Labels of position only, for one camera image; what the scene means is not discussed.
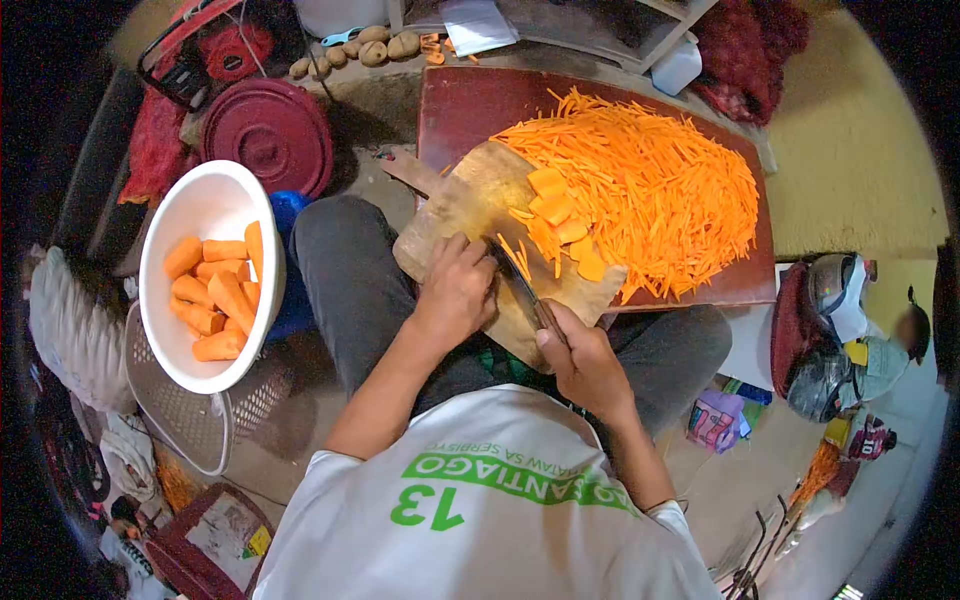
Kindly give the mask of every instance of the knife handle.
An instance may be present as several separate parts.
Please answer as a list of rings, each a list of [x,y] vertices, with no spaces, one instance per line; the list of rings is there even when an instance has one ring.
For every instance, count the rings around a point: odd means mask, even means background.
[[[545,325],[547,329],[553,331],[557,339],[564,343],[564,346],[570,348],[564,331],[560,329],[560,324],[557,323],[557,318],[553,316],[553,311],[543,303],[543,300],[537,300],[537,303],[534,304],[534,312],[537,313],[537,319],[540,320],[540,323]]]

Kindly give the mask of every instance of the red lid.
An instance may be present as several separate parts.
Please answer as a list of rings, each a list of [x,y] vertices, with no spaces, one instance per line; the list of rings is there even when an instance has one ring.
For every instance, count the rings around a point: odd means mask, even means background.
[[[279,79],[248,79],[222,93],[207,113],[200,153],[204,161],[244,165],[268,194],[292,190],[316,199],[333,171],[323,110]]]

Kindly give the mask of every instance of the wooden table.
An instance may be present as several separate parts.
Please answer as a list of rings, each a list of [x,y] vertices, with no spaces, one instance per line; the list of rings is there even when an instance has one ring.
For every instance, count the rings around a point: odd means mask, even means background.
[[[436,171],[456,165],[467,152],[491,135],[537,117],[537,111],[549,115],[557,100],[547,89],[564,96],[576,85],[581,93],[605,100],[636,101],[659,114],[691,117],[706,137],[726,148],[738,151],[747,160],[759,192],[759,216],[756,222],[756,250],[749,260],[738,260],[714,276],[712,285],[701,285],[696,296],[683,294],[680,301],[655,299],[646,290],[637,290],[625,306],[611,311],[649,310],[690,304],[737,306],[772,303],[777,300],[774,274],[773,232],[767,206],[763,171],[752,142],[710,123],[636,92],[554,73],[525,69],[477,66],[428,67],[423,73],[420,115],[417,127],[417,153],[420,160]]]

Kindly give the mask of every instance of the white plastic bowl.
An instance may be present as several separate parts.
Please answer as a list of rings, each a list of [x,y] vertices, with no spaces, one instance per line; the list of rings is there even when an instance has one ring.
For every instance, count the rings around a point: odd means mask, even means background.
[[[263,281],[250,339],[236,360],[200,362],[194,337],[170,311],[170,286],[163,259],[189,235],[202,240],[242,240],[244,229],[260,222]],[[255,278],[253,268],[251,278]],[[238,382],[253,364],[276,318],[286,282],[286,262],[274,212],[263,186],[241,164],[211,160],[180,178],[167,193],[147,231],[140,258],[140,312],[147,340],[160,366],[195,394],[216,394]]]

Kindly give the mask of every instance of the potato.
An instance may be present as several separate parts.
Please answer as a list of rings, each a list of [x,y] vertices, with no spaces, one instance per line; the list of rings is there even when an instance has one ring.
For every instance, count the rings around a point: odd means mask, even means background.
[[[360,32],[360,35],[356,37],[356,40],[361,44],[365,44],[369,41],[387,41],[388,39],[390,39],[390,32],[382,25],[368,27]]]
[[[318,82],[330,74],[330,61],[323,57],[317,57],[316,64],[314,61],[310,61],[310,64],[307,66],[307,72],[313,77],[315,82]]]
[[[343,49],[344,54],[347,55],[348,59],[356,59],[360,56],[360,48],[363,47],[363,44],[355,39],[352,39],[340,47]]]
[[[290,65],[290,77],[300,79],[306,76],[307,69],[310,68],[310,58],[303,57]]]
[[[377,66],[386,59],[387,44],[382,41],[368,41],[360,49],[360,62],[365,66]]]
[[[347,55],[344,54],[343,48],[340,48],[339,46],[328,48],[326,50],[326,59],[330,61],[330,64],[338,69],[347,64]]]
[[[420,51],[420,37],[413,32],[400,32],[387,44],[387,56],[393,60],[412,57]]]

